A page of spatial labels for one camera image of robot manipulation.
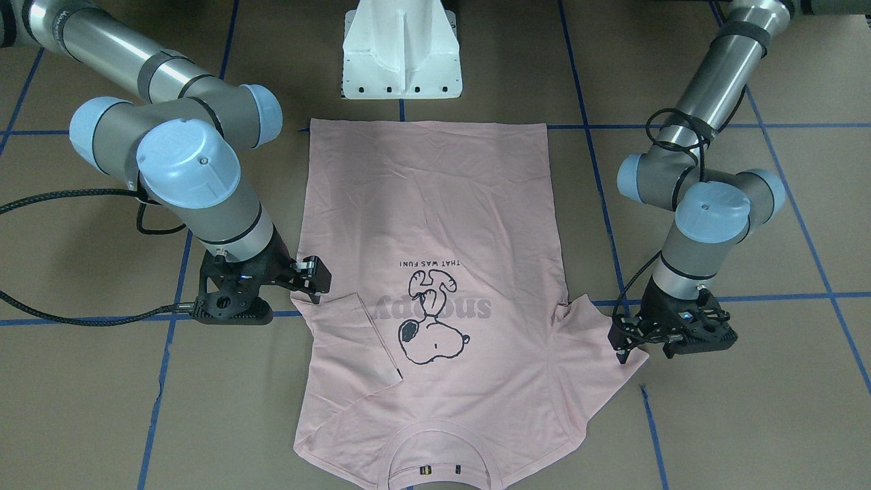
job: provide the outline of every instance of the floor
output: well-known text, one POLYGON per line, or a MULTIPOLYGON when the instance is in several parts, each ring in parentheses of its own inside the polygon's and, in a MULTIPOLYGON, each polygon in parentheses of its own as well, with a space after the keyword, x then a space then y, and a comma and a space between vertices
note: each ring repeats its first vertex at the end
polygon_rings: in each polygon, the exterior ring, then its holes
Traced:
MULTIPOLYGON (((571 297, 603 310, 672 220, 618 194, 618 165, 646 151, 647 116, 676 103, 717 30, 706 2, 461 0, 463 96, 361 102, 339 97, 353 0, 101 4, 277 95, 284 132, 241 159, 292 250, 311 118, 547 123, 571 297)), ((66 130, 88 99, 135 97, 48 51, 4 49, 0 65, 0 202, 119 187, 66 130)), ((871 488, 870 79, 860 16, 799 18, 774 40, 708 154, 709 167, 763 167, 788 185, 787 204, 714 287, 740 340, 673 360, 651 350, 581 448, 514 488, 871 488)), ((132 200, 101 197, 4 215, 3 290, 66 316, 190 301, 201 246, 139 235, 135 213, 132 200)), ((173 218, 158 211, 148 224, 173 218)), ((281 290, 264 296, 280 312, 262 327, 162 315, 95 329, 0 304, 0 488, 353 488, 290 447, 311 337, 281 290)))

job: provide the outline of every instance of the snoopy print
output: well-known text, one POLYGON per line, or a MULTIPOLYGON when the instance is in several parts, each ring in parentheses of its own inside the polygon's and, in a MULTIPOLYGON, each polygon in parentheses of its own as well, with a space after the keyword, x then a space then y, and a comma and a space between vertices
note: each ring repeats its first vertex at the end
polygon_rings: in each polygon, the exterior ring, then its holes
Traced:
POLYGON ((408 295, 423 308, 420 322, 412 318, 399 326, 399 344, 409 361, 429 364, 438 357, 451 359, 469 343, 468 335, 439 321, 448 293, 456 293, 456 281, 443 270, 417 270, 408 281, 408 295))

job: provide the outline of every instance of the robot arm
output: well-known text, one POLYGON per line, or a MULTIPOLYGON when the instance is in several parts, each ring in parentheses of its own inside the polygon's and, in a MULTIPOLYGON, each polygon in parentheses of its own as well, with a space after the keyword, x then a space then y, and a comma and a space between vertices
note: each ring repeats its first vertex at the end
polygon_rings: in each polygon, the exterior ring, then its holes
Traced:
POLYGON ((675 212, 636 316, 615 314, 609 340, 624 363, 635 347, 665 354, 724 350, 738 339, 709 287, 729 250, 768 222, 786 199, 761 169, 705 170, 704 151, 724 129, 772 38, 797 14, 868 13, 871 2, 735 0, 701 66, 645 154, 624 160, 620 193, 675 212))
POLYGON ((72 118, 70 140, 98 171, 173 211, 206 247, 199 295, 183 311, 203 323, 263 324, 272 310, 259 298, 261 285, 302 291, 315 303, 329 291, 318 257, 297 262, 288 254, 236 156, 281 130, 268 89, 229 85, 90 2, 3 3, 5 44, 68 55, 147 103, 89 100, 72 118), (209 280, 219 290, 207 292, 209 280))

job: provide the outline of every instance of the light blue joint cap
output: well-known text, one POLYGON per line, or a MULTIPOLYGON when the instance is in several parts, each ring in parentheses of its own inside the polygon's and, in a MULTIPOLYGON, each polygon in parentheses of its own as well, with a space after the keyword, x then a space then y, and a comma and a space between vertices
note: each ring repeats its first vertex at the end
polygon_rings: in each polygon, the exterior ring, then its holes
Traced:
POLYGON ((758 175, 768 184, 768 188, 771 189, 771 196, 774 197, 774 211, 771 213, 771 216, 777 214, 780 208, 783 208, 783 203, 787 201, 787 189, 783 187, 783 181, 780 180, 780 177, 768 172, 764 168, 747 170, 746 174, 758 175))
POLYGON ((136 163, 157 197, 186 209, 220 204, 242 178, 236 152, 218 130, 199 119, 174 119, 154 127, 139 143, 136 163))
POLYGON ((70 120, 70 143, 72 143, 72 147, 79 156, 103 174, 106 174, 106 172, 97 165, 97 159, 94 158, 94 133, 97 131, 97 125, 100 119, 103 118, 103 114, 118 104, 132 105, 132 102, 114 97, 97 97, 82 104, 70 120))
POLYGON ((284 115, 281 113, 281 104, 278 103, 278 99, 265 86, 243 85, 243 87, 254 96, 257 113, 260 115, 260 137, 257 139, 257 145, 253 147, 257 148, 278 138, 281 126, 284 124, 284 115))
POLYGON ((697 182, 674 213, 681 233, 701 243, 728 242, 747 226, 750 199, 723 182, 697 182))
POLYGON ((643 153, 633 153, 623 160, 620 170, 617 172, 617 189, 620 193, 633 201, 641 201, 638 193, 638 163, 643 153))

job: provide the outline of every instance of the pink t-shirt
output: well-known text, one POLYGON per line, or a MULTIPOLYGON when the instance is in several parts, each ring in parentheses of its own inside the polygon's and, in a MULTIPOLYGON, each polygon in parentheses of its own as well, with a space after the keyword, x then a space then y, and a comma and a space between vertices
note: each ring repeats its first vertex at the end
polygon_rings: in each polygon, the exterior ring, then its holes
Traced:
POLYGON ((568 303, 544 125, 313 120, 304 255, 333 285, 294 297, 314 336, 294 449, 364 488, 505 488, 646 359, 568 303))

